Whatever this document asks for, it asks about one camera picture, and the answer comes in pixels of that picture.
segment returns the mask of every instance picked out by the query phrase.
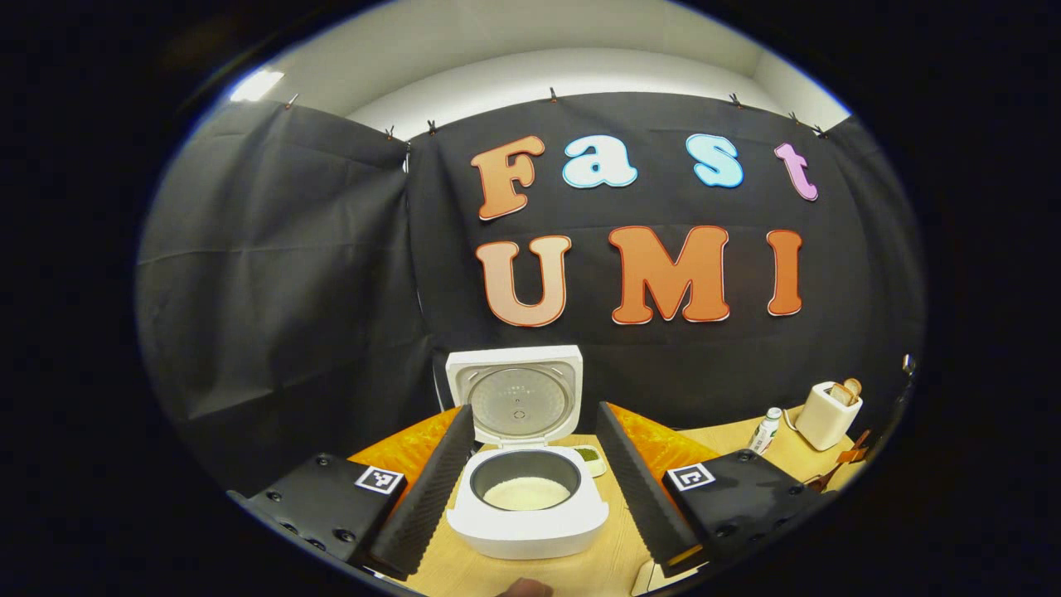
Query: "black fabric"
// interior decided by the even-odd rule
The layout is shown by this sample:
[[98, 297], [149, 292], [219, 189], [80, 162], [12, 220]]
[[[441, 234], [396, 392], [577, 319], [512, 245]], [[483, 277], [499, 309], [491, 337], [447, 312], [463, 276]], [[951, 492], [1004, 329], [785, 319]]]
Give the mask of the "black fabric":
[[[837, 130], [841, 143], [843, 130]], [[684, 144], [696, 133], [726, 137], [736, 146], [744, 169], [740, 186], [707, 187], [696, 177]], [[527, 206], [482, 222], [483, 188], [471, 159], [528, 135], [539, 137], [545, 151], [532, 158], [534, 182], [516, 187], [527, 195]], [[564, 182], [561, 169], [570, 159], [564, 146], [587, 135], [621, 139], [638, 179], [623, 188], [576, 189]], [[783, 142], [806, 159], [817, 200], [803, 199], [793, 188], [773, 154]], [[580, 433], [593, 429], [598, 401], [692, 428], [762, 416], [771, 406], [798, 406], [813, 384], [847, 377], [863, 382], [867, 404], [874, 404], [868, 414], [890, 405], [893, 373], [908, 344], [892, 343], [890, 336], [881, 341], [880, 334], [870, 337], [866, 331], [898, 334], [889, 331], [888, 318], [900, 310], [892, 306], [899, 301], [904, 334], [920, 332], [923, 294], [904, 294], [921, 284], [905, 262], [917, 247], [907, 242], [908, 234], [880, 238], [902, 225], [892, 214], [902, 195], [880, 196], [898, 187], [874, 187], [881, 175], [874, 162], [838, 157], [848, 151], [867, 155], [868, 146], [846, 146], [771, 112], [661, 93], [530, 102], [414, 138], [407, 185], [414, 267], [424, 319], [436, 340], [434, 369], [443, 401], [452, 400], [443, 374], [450, 352], [574, 344], [586, 364]], [[672, 258], [693, 226], [724, 227], [729, 232], [724, 253], [729, 318], [694, 324], [679, 315], [666, 322], [649, 300], [656, 315], [648, 324], [613, 323], [621, 259], [608, 233], [626, 225], [651, 227]], [[766, 233], [778, 228], [803, 239], [803, 308], [782, 318], [767, 313], [775, 271]], [[543, 328], [508, 326], [487, 305], [474, 250], [490, 241], [519, 244], [516, 291], [522, 302], [534, 304], [541, 296], [540, 265], [527, 244], [544, 234], [567, 234], [573, 242], [566, 254], [566, 311]], [[902, 250], [893, 250], [895, 244]], [[859, 424], [869, 419], [860, 417]]]
[[230, 103], [170, 164], [138, 258], [141, 348], [225, 489], [253, 495], [438, 411], [404, 157], [349, 120]]

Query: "orange letter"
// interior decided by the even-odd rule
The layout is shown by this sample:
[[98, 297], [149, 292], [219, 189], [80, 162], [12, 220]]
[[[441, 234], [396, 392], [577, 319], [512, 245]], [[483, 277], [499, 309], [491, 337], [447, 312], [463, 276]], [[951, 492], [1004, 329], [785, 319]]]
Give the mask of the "orange letter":
[[486, 302], [501, 321], [523, 328], [541, 328], [556, 321], [568, 302], [563, 278], [563, 253], [571, 248], [566, 235], [543, 235], [530, 241], [530, 252], [541, 260], [541, 302], [524, 305], [516, 297], [512, 259], [520, 247], [515, 242], [488, 242], [475, 250], [483, 262]]
[[[512, 181], [519, 180], [524, 187], [529, 187], [534, 182], [534, 163], [523, 154], [541, 155], [544, 151], [545, 143], [532, 136], [472, 158], [471, 164], [479, 168], [479, 176], [483, 179], [483, 206], [479, 208], [481, 220], [492, 220], [523, 209], [527, 195], [518, 194]], [[508, 158], [514, 155], [516, 158], [509, 164]]]
[[803, 308], [799, 297], [799, 247], [803, 239], [792, 230], [773, 230], [766, 234], [773, 247], [773, 298], [766, 311], [771, 316], [794, 316]]
[[689, 305], [681, 312], [688, 321], [728, 318], [723, 289], [723, 246], [728, 240], [729, 233], [718, 226], [696, 226], [689, 230], [678, 260], [672, 261], [651, 228], [612, 230], [608, 241], [619, 247], [623, 258], [623, 303], [612, 312], [612, 321], [624, 326], [651, 321], [653, 311], [645, 305], [646, 285], [666, 321], [674, 319], [690, 286]]

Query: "ceiling light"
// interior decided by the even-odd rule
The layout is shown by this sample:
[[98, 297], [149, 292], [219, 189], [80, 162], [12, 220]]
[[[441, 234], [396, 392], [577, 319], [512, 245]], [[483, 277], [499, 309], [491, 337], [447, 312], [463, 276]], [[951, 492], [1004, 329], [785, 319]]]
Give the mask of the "ceiling light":
[[267, 70], [259, 70], [258, 72], [251, 74], [250, 76], [243, 80], [236, 90], [232, 91], [232, 95], [229, 98], [233, 102], [241, 100], [249, 100], [251, 102], [258, 101], [276, 85], [276, 82], [283, 76], [282, 72], [272, 72]]

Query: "cutout letter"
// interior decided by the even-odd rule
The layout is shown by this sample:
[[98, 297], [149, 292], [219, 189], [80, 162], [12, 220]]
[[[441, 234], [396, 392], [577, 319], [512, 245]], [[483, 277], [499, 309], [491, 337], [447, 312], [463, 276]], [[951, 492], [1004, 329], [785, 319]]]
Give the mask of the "cutout letter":
[[[594, 153], [586, 154], [590, 147]], [[563, 179], [576, 189], [591, 189], [601, 182], [625, 187], [638, 178], [638, 169], [630, 166], [626, 145], [615, 137], [592, 135], [575, 139], [563, 153], [574, 157], [563, 166]]]
[[723, 247], [729, 233], [718, 226], [689, 230], [678, 259], [671, 260], [651, 228], [615, 228], [608, 241], [623, 259], [623, 302], [611, 319], [623, 326], [648, 323], [653, 311], [645, 305], [645, 286], [666, 321], [674, 319], [689, 289], [689, 305], [681, 315], [691, 322], [721, 321], [729, 317], [723, 288]]
[[525, 154], [541, 155], [544, 151], [545, 143], [532, 136], [472, 158], [471, 164], [479, 168], [483, 179], [483, 206], [479, 208], [481, 220], [515, 213], [526, 206], [527, 195], [517, 193], [512, 182], [519, 180], [524, 187], [529, 187], [534, 182], [534, 163]]
[[785, 168], [788, 169], [788, 177], [792, 178], [793, 186], [796, 187], [796, 192], [800, 196], [807, 200], [818, 198], [818, 187], [808, 182], [806, 180], [806, 173], [803, 172], [803, 169], [806, 168], [806, 160], [801, 155], [798, 155], [792, 145], [781, 143], [778, 145], [778, 148], [773, 150], [773, 155], [785, 161]]
[[524, 305], [516, 297], [512, 259], [520, 247], [515, 242], [488, 242], [475, 250], [483, 262], [486, 302], [501, 321], [523, 328], [541, 328], [556, 321], [568, 301], [563, 277], [563, 253], [571, 248], [566, 235], [543, 235], [530, 241], [530, 252], [541, 260], [541, 302]]
[[685, 139], [685, 151], [699, 162], [693, 172], [705, 185], [733, 188], [744, 180], [736, 147], [726, 137], [693, 135]]
[[799, 297], [799, 247], [803, 239], [792, 230], [773, 230], [766, 234], [773, 247], [773, 298], [766, 311], [771, 316], [794, 316], [803, 308]]

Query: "white rice cooker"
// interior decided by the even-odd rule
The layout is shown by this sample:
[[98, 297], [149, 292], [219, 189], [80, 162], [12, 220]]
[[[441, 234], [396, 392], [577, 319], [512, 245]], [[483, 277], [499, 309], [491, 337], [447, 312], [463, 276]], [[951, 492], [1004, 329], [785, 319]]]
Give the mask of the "white rice cooker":
[[453, 353], [446, 364], [457, 405], [470, 404], [475, 440], [498, 450], [465, 466], [450, 527], [490, 558], [537, 560], [585, 551], [608, 505], [581, 455], [549, 442], [578, 424], [578, 347]]

